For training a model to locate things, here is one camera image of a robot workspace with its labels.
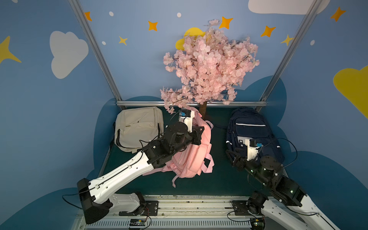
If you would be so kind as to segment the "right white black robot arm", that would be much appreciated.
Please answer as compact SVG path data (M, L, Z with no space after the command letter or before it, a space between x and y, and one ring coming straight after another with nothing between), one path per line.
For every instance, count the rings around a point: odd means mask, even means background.
M227 150L232 166L246 170L249 175L269 189L274 199L282 203L284 211L265 194L254 191L248 200L232 201L236 215L251 215L251 228L263 230L265 222L257 216L268 217L287 230L337 230L335 225L312 201L306 191L283 174L283 165L270 155L246 157L241 149Z

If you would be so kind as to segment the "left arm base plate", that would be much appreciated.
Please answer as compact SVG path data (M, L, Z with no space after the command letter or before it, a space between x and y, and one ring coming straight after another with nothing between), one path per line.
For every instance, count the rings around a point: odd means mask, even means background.
M119 216L157 216L159 201L146 201L133 212L119 212Z

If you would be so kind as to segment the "navy blue backpack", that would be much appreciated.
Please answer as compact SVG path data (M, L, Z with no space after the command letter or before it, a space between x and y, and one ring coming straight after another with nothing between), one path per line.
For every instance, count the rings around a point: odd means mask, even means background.
M267 120L253 108L238 108L232 112L229 119L226 135L228 150L247 150L245 138L256 139L263 144L255 160L269 155L283 163L285 157L281 151L278 139L273 134Z

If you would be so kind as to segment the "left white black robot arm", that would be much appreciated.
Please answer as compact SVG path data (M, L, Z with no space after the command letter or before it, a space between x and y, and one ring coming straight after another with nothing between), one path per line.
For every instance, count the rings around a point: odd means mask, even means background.
M176 122L167 127L162 137L150 141L133 158L113 171L94 180L81 179L77 188L86 224L103 219L111 211L142 211L145 200L141 193L117 195L116 192L141 175L164 165L190 144L199 146L204 130L203 126L189 130L185 123Z

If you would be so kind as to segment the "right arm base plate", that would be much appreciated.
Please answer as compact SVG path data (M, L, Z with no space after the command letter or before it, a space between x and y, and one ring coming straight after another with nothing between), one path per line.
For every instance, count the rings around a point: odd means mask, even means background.
M230 203L236 216L262 216L261 210L265 207L266 201L233 200Z

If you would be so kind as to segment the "pink backpack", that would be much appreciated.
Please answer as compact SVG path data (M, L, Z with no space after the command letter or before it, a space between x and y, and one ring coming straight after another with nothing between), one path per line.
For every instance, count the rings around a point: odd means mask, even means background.
M188 147L176 153L164 167L154 169L144 174L144 176L158 173L158 172L175 172L176 176L172 179L173 187L176 187L175 181L178 178L193 178L202 173L212 173L214 167L214 160L210 154L212 144L211 131L213 124L205 121L200 112L194 108L189 108L194 112L193 126L203 126L204 131L201 135L201 144L190 144Z

